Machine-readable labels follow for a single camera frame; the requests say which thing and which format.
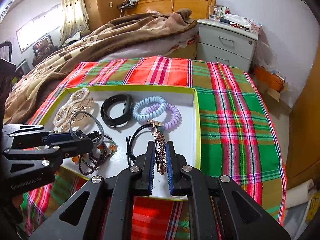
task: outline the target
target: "black fitness band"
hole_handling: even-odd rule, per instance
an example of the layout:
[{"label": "black fitness band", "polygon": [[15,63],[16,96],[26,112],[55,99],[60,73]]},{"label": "black fitness band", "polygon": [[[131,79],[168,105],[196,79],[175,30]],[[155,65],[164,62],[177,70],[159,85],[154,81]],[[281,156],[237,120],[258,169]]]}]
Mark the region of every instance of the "black fitness band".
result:
[{"label": "black fitness band", "polygon": [[[111,118],[108,109],[117,102],[124,102],[123,114],[115,119]],[[119,94],[105,100],[101,106],[100,114],[106,125],[117,128],[117,125],[124,124],[132,118],[133,98],[130,95]]]},{"label": "black fitness band", "polygon": [[133,164],[134,164],[134,162],[136,161],[136,158],[137,158],[137,157],[134,156],[133,153],[132,153],[132,144],[133,144],[133,141],[134,141],[135,137],[137,136],[137,134],[138,134],[141,130],[143,130],[143,129],[147,128],[147,127],[152,127],[152,125],[151,125],[150,123],[144,124],[144,125],[140,126],[140,127],[134,132],[134,134],[132,135],[132,137],[129,136],[129,138],[128,138],[128,137],[125,138],[126,141],[127,141],[127,152],[126,152],[126,155],[128,156],[128,157],[127,157],[127,162],[128,162],[129,167],[132,166],[132,165],[130,164],[130,160],[132,160],[132,162],[133,162]]}]

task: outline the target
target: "orange bead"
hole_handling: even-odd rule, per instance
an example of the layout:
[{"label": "orange bead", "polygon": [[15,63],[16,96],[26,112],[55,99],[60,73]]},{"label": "orange bead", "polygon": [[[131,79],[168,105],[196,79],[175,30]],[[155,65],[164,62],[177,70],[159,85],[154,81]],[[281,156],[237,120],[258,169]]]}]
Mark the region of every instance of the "orange bead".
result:
[{"label": "orange bead", "polygon": [[73,156],[73,157],[71,157],[71,160],[72,160],[74,163],[77,163],[77,162],[79,162],[80,157],[79,157],[79,156]]}]

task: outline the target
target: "gold hair clip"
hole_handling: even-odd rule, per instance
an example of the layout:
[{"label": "gold hair clip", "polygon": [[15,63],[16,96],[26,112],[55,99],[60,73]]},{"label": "gold hair clip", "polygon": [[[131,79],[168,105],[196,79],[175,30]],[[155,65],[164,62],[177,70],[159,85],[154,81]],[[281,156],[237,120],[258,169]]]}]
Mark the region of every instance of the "gold hair clip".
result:
[{"label": "gold hair clip", "polygon": [[161,127],[162,124],[153,120],[148,120],[147,123],[150,123],[153,126],[152,135],[155,137],[157,171],[161,175],[164,175],[167,171],[167,159],[165,156],[165,139],[163,134],[160,133],[160,131],[157,129],[157,126]]},{"label": "gold hair clip", "polygon": [[[93,103],[93,98],[89,97],[89,89],[82,88],[74,92],[69,100],[58,110],[53,124],[55,127],[61,126],[61,131],[65,132],[69,130],[69,121],[72,115],[78,111],[88,111]],[[79,121],[85,119],[84,114],[79,114],[73,117],[71,120],[71,127],[79,124]]]}]

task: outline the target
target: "paper roll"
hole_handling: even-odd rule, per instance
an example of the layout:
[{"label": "paper roll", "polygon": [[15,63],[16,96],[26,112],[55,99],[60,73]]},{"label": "paper roll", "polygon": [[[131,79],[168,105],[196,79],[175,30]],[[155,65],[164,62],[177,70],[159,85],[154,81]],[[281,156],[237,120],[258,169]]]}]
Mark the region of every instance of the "paper roll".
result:
[{"label": "paper roll", "polygon": [[313,186],[313,180],[309,179],[301,185],[289,189],[285,199],[285,208],[291,208],[308,202],[316,191],[311,189]]}]

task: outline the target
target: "white drawer cabinet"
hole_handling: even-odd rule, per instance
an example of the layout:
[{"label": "white drawer cabinet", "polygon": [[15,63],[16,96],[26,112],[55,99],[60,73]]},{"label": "white drawer cabinet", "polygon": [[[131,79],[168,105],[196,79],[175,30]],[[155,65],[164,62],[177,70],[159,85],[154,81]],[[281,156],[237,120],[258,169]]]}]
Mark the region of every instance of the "white drawer cabinet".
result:
[{"label": "white drawer cabinet", "polygon": [[209,20],[198,20],[197,59],[249,70],[258,34]]}]

